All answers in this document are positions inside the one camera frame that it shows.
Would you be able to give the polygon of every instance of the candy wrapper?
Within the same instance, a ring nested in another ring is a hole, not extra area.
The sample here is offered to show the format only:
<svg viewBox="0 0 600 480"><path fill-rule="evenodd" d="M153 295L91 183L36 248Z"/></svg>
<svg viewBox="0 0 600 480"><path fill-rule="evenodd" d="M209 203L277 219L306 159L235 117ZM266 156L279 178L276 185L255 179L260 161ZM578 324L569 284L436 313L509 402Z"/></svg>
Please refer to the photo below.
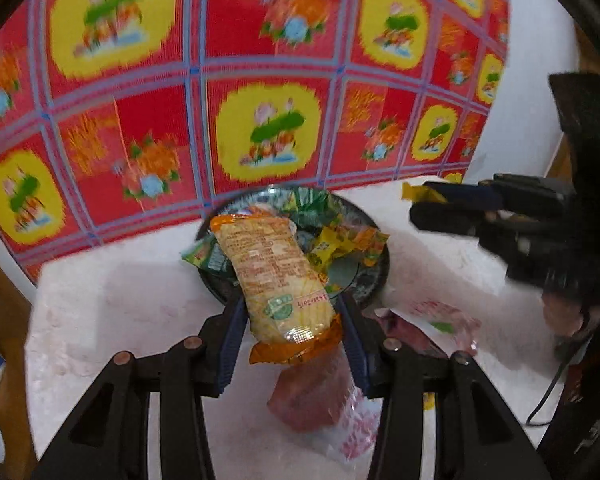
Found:
<svg viewBox="0 0 600 480"><path fill-rule="evenodd" d="M471 355L478 351L480 321L446 303L407 302L392 308L390 313L379 312L379 316L384 317L382 325L386 334L407 343L419 353L451 356L460 350Z"/></svg>
<svg viewBox="0 0 600 480"><path fill-rule="evenodd" d="M312 447L349 463L372 449L382 399L366 399L353 383L341 346L280 373L267 403L271 412Z"/></svg>
<svg viewBox="0 0 600 480"><path fill-rule="evenodd" d="M251 333L258 340L251 363L302 362L339 343L340 319L288 219L217 216L210 228L244 292Z"/></svg>
<svg viewBox="0 0 600 480"><path fill-rule="evenodd" d="M331 262L346 255L355 257L364 266L372 267L380 258L389 235L366 225L347 225L341 214L322 229L314 248L307 254L317 272L326 272Z"/></svg>
<svg viewBox="0 0 600 480"><path fill-rule="evenodd" d="M221 278L235 279L231 260L222 252L215 235L207 235L181 255L182 259L201 270L206 270Z"/></svg>
<svg viewBox="0 0 600 480"><path fill-rule="evenodd" d="M310 187L295 188L280 211L301 229L319 229L336 218L340 208L328 191Z"/></svg>

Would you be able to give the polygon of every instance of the dark plate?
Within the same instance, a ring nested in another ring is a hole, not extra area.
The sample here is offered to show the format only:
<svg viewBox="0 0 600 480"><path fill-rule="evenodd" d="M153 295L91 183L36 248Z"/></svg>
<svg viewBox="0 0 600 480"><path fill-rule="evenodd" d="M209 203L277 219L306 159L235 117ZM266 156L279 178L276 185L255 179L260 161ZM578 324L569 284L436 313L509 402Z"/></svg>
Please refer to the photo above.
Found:
<svg viewBox="0 0 600 480"><path fill-rule="evenodd" d="M216 208L209 214L204 223L200 226L196 240L205 237L210 233L209 222L214 216L232 214L240 211L249 204L253 203L268 203L275 208L280 208L289 195L298 186L282 186L275 185L260 189L250 190L240 195L237 195ZM358 206L353 205L348 200L337 195L333 196L342 208L347 222L352 225L369 225L378 228L376 223ZM298 229L296 240L302 247L302 250L307 252L311 241L317 235L317 232L309 232ZM198 270L200 278L206 288L218 298L222 304L226 304L231 290L234 286L234 281L226 278L219 278L209 274L205 270ZM328 275L331 283L337 283L341 289L338 292L330 294L331 301L344 290L348 290L353 294L354 299L360 306L365 308L371 303L376 294L382 290L386 283L386 277L389 274L389 249L384 247L384 251L378 263L373 267L365 267L357 263L353 258L338 258L331 265Z"/></svg>

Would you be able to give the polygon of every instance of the red packaged meat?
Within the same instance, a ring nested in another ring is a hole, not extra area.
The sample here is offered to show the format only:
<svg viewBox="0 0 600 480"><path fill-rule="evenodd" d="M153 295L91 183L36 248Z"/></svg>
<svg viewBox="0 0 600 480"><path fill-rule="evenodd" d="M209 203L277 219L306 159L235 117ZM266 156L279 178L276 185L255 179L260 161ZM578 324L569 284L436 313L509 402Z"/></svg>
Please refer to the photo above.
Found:
<svg viewBox="0 0 600 480"><path fill-rule="evenodd" d="M340 462L365 454L378 436L382 399L369 400L354 385L342 347L284 370L267 405Z"/></svg>

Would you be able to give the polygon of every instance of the black cable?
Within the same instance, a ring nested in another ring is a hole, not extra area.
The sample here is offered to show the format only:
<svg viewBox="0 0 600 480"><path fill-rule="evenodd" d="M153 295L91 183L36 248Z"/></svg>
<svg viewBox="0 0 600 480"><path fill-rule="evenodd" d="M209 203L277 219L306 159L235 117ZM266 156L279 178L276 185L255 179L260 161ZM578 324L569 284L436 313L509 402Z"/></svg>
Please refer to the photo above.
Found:
<svg viewBox="0 0 600 480"><path fill-rule="evenodd" d="M584 338L576 346L574 346L573 349L571 349L571 351L568 352L567 355L565 355L564 359L560 363L560 366L558 367L558 371L555 373L554 378L551 381L551 384L549 384L549 387L545 391L544 396L542 396L542 399L540 400L540 402L538 402L538 405L534 408L534 410L526 418L526 422L525 422L526 427L528 427L528 428L544 428L545 426L548 426L551 423L550 420L547 422L531 422L531 419L533 419L536 416L536 414L542 409L542 407L546 403L546 400L551 395L551 392L554 390L555 385L557 384L558 380L560 379L560 376L562 375L562 373L564 372L566 367L569 366L569 363L571 362L571 360L575 357L575 355L580 351L580 349L585 345L585 343L588 340L589 340L589 337Z"/></svg>

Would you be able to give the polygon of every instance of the green candy wrapper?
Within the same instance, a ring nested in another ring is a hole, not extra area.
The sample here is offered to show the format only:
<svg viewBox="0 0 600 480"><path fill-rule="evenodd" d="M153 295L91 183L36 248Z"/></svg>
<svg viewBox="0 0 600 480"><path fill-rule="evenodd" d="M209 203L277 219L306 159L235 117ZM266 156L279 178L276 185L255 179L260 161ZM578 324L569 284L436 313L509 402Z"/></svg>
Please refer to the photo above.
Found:
<svg viewBox="0 0 600 480"><path fill-rule="evenodd" d="M295 189L281 208L300 229L320 229L329 225L338 210L331 193L312 188Z"/></svg>
<svg viewBox="0 0 600 480"><path fill-rule="evenodd" d="M221 278L235 279L231 261L222 252L213 234L196 241L193 247L188 251L184 251L181 256L184 261L199 269L206 270Z"/></svg>

